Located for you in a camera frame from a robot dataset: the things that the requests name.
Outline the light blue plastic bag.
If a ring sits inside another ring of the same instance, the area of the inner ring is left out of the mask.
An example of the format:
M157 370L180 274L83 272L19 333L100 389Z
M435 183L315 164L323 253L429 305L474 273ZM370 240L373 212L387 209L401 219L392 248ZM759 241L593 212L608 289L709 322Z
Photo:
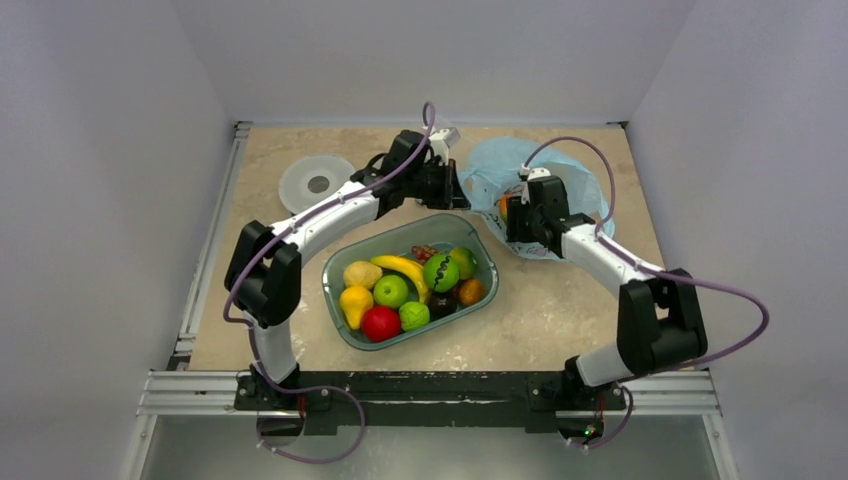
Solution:
M501 243L517 256L529 260L559 258L539 243L509 243L503 196L519 196L521 165L539 146L526 139L501 136L486 139L470 152L467 167L458 173L463 193L471 211L480 215L484 224ZM531 162L533 168L545 168L560 177L568 195L572 212L604 218L610 205L602 193L598 178L580 161L553 147L545 148Z

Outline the orange fake fruit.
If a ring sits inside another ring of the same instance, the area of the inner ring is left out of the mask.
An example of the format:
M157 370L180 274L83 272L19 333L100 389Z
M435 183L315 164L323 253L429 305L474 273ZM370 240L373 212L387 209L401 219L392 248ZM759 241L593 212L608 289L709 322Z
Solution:
M457 299L463 307L479 303L486 294L485 285L477 278L464 280L457 289Z

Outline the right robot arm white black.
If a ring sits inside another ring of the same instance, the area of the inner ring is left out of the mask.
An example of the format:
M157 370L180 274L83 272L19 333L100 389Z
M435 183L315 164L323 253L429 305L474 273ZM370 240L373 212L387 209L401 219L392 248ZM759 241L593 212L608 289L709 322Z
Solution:
M569 404L584 407L601 387L706 353L700 304L686 271L667 279L653 265L626 259L591 217L570 211L563 181L546 170L535 169L520 179L522 193L506 202L508 241L538 244L577 265L618 302L615 340L564 364L561 392Z

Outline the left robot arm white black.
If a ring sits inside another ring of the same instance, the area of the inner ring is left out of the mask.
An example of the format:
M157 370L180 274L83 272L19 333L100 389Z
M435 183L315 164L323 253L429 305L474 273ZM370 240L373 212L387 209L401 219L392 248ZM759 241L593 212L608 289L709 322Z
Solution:
M373 157L328 198L287 220L245 225L227 273L227 309L242 312L259 395L272 408L292 405L299 392L289 319L301 300L302 269L346 233L400 207L408 198L437 210L466 209L449 150L455 128L423 134L401 131L386 153Z

